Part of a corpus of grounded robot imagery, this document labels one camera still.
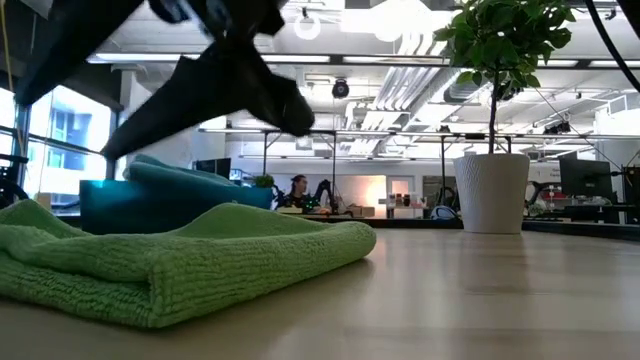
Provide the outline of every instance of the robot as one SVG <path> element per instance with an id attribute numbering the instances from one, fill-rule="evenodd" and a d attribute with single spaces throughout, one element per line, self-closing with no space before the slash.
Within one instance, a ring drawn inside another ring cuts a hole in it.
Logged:
<path id="1" fill-rule="evenodd" d="M 16 88 L 29 106 L 69 77 L 145 0 L 54 0 L 56 31 L 36 49 Z M 181 130 L 247 109 L 295 136 L 309 133 L 311 108 L 295 81 L 271 73 L 253 45 L 275 35 L 287 0 L 148 0 L 171 24 L 196 22 L 212 41 L 197 59 L 182 57 L 171 78 L 109 139 L 102 154 L 117 160 Z"/>
<path id="2" fill-rule="evenodd" d="M 276 195 L 276 207 L 291 207 L 292 201 L 289 195 L 285 195 L 285 193 L 280 190 L 277 186 L 273 186 L 277 195 Z M 326 192 L 329 199 L 329 206 L 331 207 L 332 214 L 338 214 L 338 203 L 336 202 L 335 197 L 333 196 L 333 191 L 331 190 L 331 181 L 322 180 L 318 184 L 318 188 L 313 196 L 306 195 L 304 201 L 304 207 L 302 208 L 303 214 L 308 214 L 313 208 L 316 206 L 320 206 L 320 200 L 322 199 L 322 194 Z"/>

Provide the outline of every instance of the woman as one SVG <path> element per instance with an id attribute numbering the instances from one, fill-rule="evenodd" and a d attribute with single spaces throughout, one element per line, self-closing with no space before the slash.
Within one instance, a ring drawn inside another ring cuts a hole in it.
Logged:
<path id="1" fill-rule="evenodd" d="M 309 200 L 307 192 L 307 177 L 296 175 L 291 179 L 291 192 L 284 198 L 285 207 L 304 208 Z"/>

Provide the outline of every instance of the folded towel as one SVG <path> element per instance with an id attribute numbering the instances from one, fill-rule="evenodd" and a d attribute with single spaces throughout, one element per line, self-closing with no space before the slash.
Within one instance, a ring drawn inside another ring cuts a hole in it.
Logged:
<path id="1" fill-rule="evenodd" d="M 375 233 L 224 204 L 153 235 L 96 236 L 27 200 L 0 211 L 0 295 L 159 328 L 366 256 Z"/>

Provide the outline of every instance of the glass wall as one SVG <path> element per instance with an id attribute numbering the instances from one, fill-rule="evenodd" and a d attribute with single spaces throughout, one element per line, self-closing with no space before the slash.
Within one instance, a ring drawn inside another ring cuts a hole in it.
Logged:
<path id="1" fill-rule="evenodd" d="M 31 107 L 29 133 L 100 151 L 109 139 L 111 109 L 58 86 Z"/>
<path id="2" fill-rule="evenodd" d="M 33 104 L 23 184 L 27 194 L 50 193 L 52 205 L 64 205 L 79 200 L 80 180 L 105 179 L 107 162 L 95 152 L 109 138 L 111 116 L 108 107 L 62 86 Z"/>
<path id="3" fill-rule="evenodd" d="M 14 127 L 15 114 L 13 93 L 5 89 L 0 89 L 0 125 Z"/>
<path id="4" fill-rule="evenodd" d="M 8 134 L 0 133 L 0 154 L 11 154 L 11 148 L 13 147 L 13 137 Z M 6 160 L 0 160 L 0 166 L 9 166 L 10 163 Z"/>
<path id="5" fill-rule="evenodd" d="M 103 180 L 107 171 L 106 160 L 100 155 L 36 141 L 29 141 L 28 157 L 24 190 L 29 196 L 50 193 L 52 205 L 79 200 L 80 180 Z"/>

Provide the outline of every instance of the white planter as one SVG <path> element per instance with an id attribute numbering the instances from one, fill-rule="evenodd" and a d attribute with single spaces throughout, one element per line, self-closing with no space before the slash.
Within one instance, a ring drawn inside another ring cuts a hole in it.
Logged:
<path id="1" fill-rule="evenodd" d="M 529 158 L 519 154 L 471 155 L 454 160 L 464 229 L 519 234 Z"/>

